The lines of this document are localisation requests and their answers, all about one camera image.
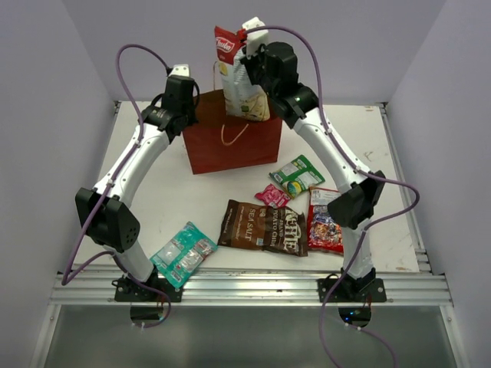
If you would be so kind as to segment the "red white cassava chips bag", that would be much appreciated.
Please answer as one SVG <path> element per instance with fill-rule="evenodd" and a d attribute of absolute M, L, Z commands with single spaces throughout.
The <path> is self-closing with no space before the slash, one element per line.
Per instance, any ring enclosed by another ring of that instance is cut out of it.
<path fill-rule="evenodd" d="M 266 93 L 250 82 L 241 60 L 246 56 L 245 43 L 237 34 L 216 26 L 214 28 L 219 73 L 226 113 L 230 116 L 260 122 L 270 118 Z"/>

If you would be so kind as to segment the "red paper bag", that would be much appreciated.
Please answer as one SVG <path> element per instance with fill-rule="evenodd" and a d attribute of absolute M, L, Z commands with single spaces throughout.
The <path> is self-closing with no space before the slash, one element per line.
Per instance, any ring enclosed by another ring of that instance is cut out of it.
<path fill-rule="evenodd" d="M 278 159 L 282 120 L 252 122 L 226 114 L 222 90 L 200 94 L 198 123 L 183 132 L 195 175 L 274 163 Z"/>

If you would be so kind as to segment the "green snack packet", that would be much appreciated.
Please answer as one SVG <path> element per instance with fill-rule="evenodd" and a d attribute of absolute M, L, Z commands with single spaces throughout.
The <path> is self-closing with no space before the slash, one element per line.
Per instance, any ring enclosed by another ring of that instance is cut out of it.
<path fill-rule="evenodd" d="M 269 177 L 290 199 L 295 199 L 311 187 L 325 182 L 324 176 L 304 155 L 299 155 L 281 169 L 270 172 Z"/>

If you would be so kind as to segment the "small pink candy packet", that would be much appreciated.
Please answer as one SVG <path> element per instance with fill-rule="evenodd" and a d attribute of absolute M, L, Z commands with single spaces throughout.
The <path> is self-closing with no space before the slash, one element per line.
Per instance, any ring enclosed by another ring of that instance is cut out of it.
<path fill-rule="evenodd" d="M 273 184 L 269 184 L 261 192 L 257 192 L 255 198 L 275 209 L 286 207 L 290 201 L 289 196 Z"/>

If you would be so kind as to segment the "brown kettle chips bag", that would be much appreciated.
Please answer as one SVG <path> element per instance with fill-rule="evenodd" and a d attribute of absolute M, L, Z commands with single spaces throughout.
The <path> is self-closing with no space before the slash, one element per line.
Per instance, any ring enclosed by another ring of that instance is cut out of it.
<path fill-rule="evenodd" d="M 218 245 L 306 257 L 306 218 L 289 207 L 276 209 L 230 199 L 221 224 Z"/>

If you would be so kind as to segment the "teal mint candy bag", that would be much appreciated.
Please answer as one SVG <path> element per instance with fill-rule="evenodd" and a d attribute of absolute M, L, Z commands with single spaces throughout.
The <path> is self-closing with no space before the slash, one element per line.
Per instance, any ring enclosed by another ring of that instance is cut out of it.
<path fill-rule="evenodd" d="M 214 241 L 187 222 L 150 260 L 173 287 L 181 288 L 217 249 Z"/>

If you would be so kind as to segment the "red mixed candy bag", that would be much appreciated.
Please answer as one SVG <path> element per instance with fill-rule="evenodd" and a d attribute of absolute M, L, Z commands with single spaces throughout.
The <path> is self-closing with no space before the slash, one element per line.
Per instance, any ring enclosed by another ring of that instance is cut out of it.
<path fill-rule="evenodd" d="M 308 250 L 343 255 L 341 226 L 333 220 L 328 211 L 328 204 L 339 197 L 339 192 L 321 187 L 311 187 L 309 195 Z"/>

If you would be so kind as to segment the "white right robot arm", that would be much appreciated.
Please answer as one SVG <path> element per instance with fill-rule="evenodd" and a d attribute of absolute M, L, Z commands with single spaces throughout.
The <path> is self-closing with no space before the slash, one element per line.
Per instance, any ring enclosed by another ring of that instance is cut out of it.
<path fill-rule="evenodd" d="M 298 80 L 298 59 L 285 42 L 244 47 L 241 62 L 253 85 L 268 95 L 275 113 L 315 152 L 340 195 L 328 204 L 329 215 L 341 226 L 344 246 L 343 295 L 359 301 L 375 277 L 366 226 L 384 187 L 384 174 L 372 172 L 352 153 L 326 119 L 317 94 Z"/>

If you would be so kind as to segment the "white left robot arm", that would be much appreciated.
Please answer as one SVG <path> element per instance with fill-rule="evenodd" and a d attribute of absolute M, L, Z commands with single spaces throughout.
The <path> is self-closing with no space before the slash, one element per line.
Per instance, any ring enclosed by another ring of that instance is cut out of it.
<path fill-rule="evenodd" d="M 187 127 L 197 122 L 199 88 L 188 76 L 170 75 L 160 105 L 153 101 L 141 113 L 127 147 L 104 179 L 75 196 L 82 235 L 114 255 L 125 273 L 135 280 L 132 291 L 142 301 L 159 293 L 160 283 L 151 277 L 154 266 L 138 241 L 140 223 L 131 212 L 133 198 L 158 156 Z"/>

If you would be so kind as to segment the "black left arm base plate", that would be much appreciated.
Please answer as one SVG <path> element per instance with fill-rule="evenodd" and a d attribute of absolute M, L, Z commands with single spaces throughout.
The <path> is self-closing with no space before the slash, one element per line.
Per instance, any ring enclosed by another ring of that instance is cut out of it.
<path fill-rule="evenodd" d="M 116 288 L 114 300 L 116 302 L 157 302 L 164 301 L 163 296 L 135 284 L 128 278 L 118 278 L 112 280 L 111 285 Z M 149 280 L 146 286 L 162 291 L 171 302 L 181 302 L 183 289 L 174 287 L 165 278 Z"/>

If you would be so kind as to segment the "aluminium frame rail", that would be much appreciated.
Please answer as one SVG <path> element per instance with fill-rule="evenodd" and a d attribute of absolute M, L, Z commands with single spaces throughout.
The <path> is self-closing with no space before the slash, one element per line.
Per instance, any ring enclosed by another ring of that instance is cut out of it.
<path fill-rule="evenodd" d="M 49 297 L 54 305 L 115 304 L 115 281 L 122 275 L 114 266 L 96 265 L 64 286 L 55 279 Z M 326 290 L 318 286 L 325 275 L 307 271 L 202 269 L 180 291 L 182 306 L 318 306 Z M 358 305 L 450 306 L 444 276 L 430 273 L 382 274 L 363 290 Z"/>

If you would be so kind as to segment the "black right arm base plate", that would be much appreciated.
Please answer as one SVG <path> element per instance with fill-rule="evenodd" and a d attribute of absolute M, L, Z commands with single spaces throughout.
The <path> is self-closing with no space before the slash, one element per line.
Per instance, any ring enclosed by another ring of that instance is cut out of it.
<path fill-rule="evenodd" d="M 338 280 L 337 274 L 330 274 L 325 278 L 316 280 L 318 299 L 325 300 L 326 295 Z M 328 303 L 384 303 L 387 302 L 384 282 L 381 278 L 369 281 L 360 286 L 346 276 L 341 283 L 329 294 Z"/>

